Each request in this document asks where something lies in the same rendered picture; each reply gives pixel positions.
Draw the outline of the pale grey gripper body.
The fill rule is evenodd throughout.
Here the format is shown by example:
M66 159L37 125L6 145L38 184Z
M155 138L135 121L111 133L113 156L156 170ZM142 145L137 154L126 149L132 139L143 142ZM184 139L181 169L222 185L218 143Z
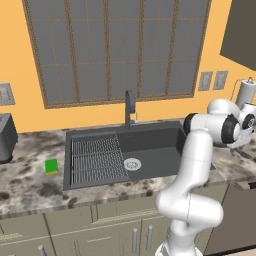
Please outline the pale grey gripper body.
M247 145L251 141L253 133L253 127L250 127L246 130L242 130L240 132L238 139L234 143L228 144L227 147L230 149L235 149Z

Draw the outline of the dark grey sink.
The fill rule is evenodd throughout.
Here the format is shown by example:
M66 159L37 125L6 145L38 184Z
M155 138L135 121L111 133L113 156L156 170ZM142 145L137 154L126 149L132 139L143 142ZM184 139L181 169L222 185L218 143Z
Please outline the dark grey sink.
M128 171L129 180L172 176L178 173L186 134L178 121L137 124L127 130L125 127L72 130L66 133L63 189L73 190L71 181L71 138L76 135L117 134L124 161L137 158L142 167Z

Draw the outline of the white round sink drain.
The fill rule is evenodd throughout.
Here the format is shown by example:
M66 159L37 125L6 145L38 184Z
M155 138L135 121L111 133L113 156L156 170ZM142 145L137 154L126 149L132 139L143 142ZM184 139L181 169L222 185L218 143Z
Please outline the white round sink drain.
M128 171L137 171L142 167L142 163L137 158L128 158L124 161L124 168Z

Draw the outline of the olive panel under sink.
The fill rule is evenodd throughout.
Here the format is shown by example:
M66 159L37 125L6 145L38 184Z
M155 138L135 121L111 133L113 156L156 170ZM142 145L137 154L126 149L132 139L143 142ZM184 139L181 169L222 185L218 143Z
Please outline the olive panel under sink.
M99 220L155 210L155 197L143 197L97 205Z

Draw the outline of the grey ribbed sink rack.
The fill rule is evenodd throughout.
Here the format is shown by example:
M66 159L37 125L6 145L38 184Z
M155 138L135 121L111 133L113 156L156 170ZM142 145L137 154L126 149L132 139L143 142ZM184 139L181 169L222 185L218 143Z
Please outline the grey ribbed sink rack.
M128 180L115 132L76 135L71 138L71 188L101 186Z

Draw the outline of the green and yellow sponge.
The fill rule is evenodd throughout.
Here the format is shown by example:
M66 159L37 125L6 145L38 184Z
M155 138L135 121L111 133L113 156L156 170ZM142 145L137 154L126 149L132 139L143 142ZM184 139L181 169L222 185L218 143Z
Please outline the green and yellow sponge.
M58 162L56 158L45 161L45 173L47 176L58 173Z

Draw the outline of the white paper towel roll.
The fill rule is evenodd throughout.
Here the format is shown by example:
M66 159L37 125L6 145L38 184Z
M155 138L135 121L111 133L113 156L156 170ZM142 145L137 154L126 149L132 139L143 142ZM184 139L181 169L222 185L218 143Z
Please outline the white paper towel roll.
M256 83L243 80L236 99L236 105L242 109L245 103L251 103L256 92Z

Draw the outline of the grey dishwasher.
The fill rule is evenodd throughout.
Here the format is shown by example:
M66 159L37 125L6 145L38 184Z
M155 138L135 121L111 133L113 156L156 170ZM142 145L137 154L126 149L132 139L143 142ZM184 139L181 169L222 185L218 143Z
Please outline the grey dishwasher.
M205 256L256 249L256 182L246 183L247 189L231 184L223 201L224 218L213 229Z

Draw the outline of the olive cupboard door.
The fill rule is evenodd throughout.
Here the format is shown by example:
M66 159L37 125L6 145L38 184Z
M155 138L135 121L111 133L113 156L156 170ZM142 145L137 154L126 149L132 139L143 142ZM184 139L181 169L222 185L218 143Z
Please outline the olive cupboard door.
M55 256L42 214L0 220L0 256L40 256L40 245Z
M170 220L164 216L150 216L142 220L140 256L155 256L158 247L166 240ZM152 226L152 239L147 246L149 226Z
M132 231L138 229L137 252L132 254ZM53 235L57 256L139 256L140 221L115 223Z

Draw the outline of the dark grey tap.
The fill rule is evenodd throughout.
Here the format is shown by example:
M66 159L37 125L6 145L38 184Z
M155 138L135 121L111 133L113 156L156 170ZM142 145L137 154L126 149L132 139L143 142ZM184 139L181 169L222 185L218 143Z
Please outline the dark grey tap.
M132 90L127 90L125 93L125 128L127 130L130 129L132 124L138 123L138 119L130 119L131 114L138 115L136 112L136 98L135 93Z

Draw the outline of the brown framed window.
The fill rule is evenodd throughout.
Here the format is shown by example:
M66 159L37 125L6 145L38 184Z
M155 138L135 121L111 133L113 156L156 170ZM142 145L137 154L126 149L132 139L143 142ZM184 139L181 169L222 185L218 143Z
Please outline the brown framed window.
M194 95L211 0L22 0L45 108Z

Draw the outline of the olive drawer front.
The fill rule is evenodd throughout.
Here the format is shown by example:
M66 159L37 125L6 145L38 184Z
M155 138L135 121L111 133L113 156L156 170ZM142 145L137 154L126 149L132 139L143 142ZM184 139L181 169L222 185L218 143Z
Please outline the olive drawer front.
M52 235L82 230L92 224L89 206L46 213Z

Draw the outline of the grey toaster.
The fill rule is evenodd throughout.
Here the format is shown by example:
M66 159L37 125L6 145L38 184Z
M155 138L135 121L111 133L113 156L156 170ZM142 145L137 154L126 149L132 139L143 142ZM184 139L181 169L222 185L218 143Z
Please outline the grey toaster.
M12 153L18 134L10 113L0 114L0 164L9 163L12 160Z

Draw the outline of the grey wall socket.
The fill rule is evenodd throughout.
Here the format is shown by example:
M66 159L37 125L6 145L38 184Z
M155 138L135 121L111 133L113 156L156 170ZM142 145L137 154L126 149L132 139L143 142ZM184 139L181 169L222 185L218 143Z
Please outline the grey wall socket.
M208 91L212 80L212 71L202 72L200 77L199 91Z
M222 71L216 72L214 87L213 87L214 90L223 90L224 89L227 75L228 75L227 70L222 70Z
M14 105L15 100L9 83L0 83L0 105Z

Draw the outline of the olive wall cupboard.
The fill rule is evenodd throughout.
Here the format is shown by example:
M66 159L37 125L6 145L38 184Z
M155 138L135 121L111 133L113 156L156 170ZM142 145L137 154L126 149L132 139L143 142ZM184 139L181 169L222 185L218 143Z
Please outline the olive wall cupboard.
M256 0L232 0L220 55L256 71Z

